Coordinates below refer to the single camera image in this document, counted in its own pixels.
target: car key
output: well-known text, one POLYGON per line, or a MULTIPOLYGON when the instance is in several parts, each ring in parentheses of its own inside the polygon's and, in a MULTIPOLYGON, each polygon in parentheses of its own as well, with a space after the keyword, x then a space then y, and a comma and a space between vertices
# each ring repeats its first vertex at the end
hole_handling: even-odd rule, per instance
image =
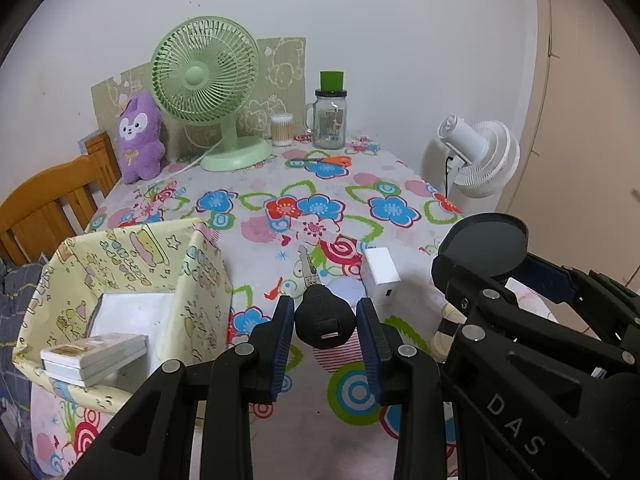
POLYGON ((296 309, 296 335, 300 341, 318 349, 335 348, 347 342, 356 328, 356 317, 349 303, 320 283, 318 270, 309 261, 306 247, 298 249, 306 290, 296 309))

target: cotton swab container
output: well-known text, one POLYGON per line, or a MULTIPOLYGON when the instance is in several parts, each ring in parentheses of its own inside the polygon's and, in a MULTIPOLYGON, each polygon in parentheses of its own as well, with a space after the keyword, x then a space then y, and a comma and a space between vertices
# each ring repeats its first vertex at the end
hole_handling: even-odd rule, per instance
POLYGON ((293 143, 293 114, 273 114, 269 128, 274 146, 289 146, 293 143))

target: yellow bow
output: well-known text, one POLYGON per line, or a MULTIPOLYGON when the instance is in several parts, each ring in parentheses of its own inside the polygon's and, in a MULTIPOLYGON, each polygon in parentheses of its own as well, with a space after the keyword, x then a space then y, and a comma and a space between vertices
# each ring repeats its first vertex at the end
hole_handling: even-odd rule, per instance
POLYGON ((135 158, 140 154, 138 150, 133 150, 132 152, 125 152, 124 157, 127 159, 127 166, 133 164, 135 158))

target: green cap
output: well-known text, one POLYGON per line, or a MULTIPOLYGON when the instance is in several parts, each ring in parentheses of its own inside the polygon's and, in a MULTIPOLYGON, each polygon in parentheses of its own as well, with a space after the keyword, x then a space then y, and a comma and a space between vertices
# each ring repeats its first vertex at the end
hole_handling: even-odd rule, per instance
POLYGON ((344 72, 340 70, 322 70, 320 72, 320 89, 323 92, 339 92, 342 90, 344 72))

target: white fan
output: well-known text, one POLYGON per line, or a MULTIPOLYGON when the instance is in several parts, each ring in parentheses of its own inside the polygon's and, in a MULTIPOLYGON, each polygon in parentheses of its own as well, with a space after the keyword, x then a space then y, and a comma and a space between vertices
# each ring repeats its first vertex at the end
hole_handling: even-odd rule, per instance
POLYGON ((500 121, 469 126, 463 118, 450 115, 442 121, 438 136, 459 157, 460 170, 453 184, 469 198, 484 198, 501 190, 518 167, 520 145, 500 121))

